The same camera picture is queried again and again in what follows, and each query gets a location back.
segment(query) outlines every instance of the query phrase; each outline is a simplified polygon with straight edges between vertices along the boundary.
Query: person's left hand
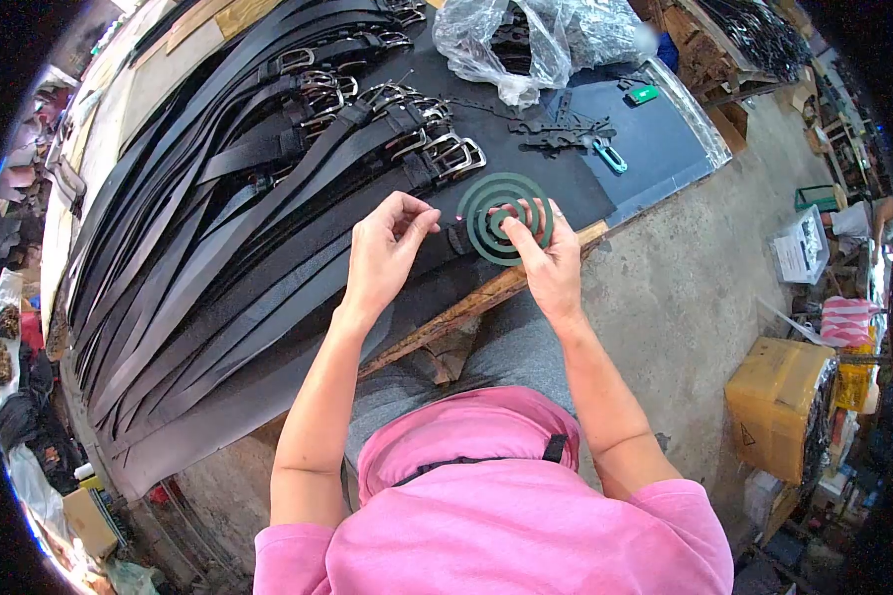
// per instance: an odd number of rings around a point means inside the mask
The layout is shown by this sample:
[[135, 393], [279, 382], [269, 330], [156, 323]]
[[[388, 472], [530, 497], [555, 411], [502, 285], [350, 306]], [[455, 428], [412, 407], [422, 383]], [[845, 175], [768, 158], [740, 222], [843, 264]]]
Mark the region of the person's left hand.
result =
[[395, 191], [354, 226], [341, 309], [367, 331], [404, 286], [420, 243], [440, 232], [440, 210]]

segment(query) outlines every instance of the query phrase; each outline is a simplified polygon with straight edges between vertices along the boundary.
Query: hand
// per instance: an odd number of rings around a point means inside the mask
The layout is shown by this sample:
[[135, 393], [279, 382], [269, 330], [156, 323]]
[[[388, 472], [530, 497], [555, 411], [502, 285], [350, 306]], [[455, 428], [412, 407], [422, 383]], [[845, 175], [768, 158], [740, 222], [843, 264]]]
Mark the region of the hand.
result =
[[354, 226], [347, 291], [338, 308], [367, 332], [404, 286], [417, 248], [440, 232], [440, 210], [395, 191]]
[[[559, 332], [585, 320], [579, 278], [579, 237], [572, 231], [558, 205], [550, 200], [549, 206], [552, 207], [554, 224], [545, 251], [529, 232], [527, 225], [531, 221], [526, 221], [524, 225], [515, 217], [507, 217], [503, 220], [502, 229], [523, 257], [523, 268], [532, 297], [552, 328]], [[545, 225], [546, 222], [540, 220], [540, 230]]]

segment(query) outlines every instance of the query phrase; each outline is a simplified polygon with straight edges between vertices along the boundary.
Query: blue cloth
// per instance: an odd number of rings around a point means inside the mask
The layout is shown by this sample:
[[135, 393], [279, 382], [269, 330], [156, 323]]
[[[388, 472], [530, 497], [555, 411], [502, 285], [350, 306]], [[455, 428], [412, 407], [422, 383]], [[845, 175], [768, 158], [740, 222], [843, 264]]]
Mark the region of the blue cloth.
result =
[[678, 48], [671, 41], [671, 35], [662, 33], [658, 36], [658, 59], [665, 63], [672, 72], [678, 74]]

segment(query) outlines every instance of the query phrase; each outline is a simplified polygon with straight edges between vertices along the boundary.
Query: plastic storage bin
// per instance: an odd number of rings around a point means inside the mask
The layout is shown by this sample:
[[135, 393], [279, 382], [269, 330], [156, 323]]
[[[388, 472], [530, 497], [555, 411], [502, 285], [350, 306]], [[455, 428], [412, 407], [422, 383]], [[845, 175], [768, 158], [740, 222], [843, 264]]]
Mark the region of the plastic storage bin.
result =
[[830, 260], [830, 244], [816, 205], [795, 213], [790, 224], [767, 237], [767, 245], [781, 283], [817, 285]]

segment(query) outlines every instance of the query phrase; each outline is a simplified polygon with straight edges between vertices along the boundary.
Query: green lighter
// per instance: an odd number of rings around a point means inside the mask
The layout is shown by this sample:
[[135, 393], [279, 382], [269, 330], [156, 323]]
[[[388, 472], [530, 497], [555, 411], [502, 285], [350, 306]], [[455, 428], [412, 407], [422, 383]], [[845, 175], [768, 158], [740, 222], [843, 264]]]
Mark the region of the green lighter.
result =
[[643, 103], [658, 97], [658, 89], [655, 89], [652, 85], [646, 85], [642, 89], [629, 91], [626, 93], [626, 97], [636, 106], [641, 106]]

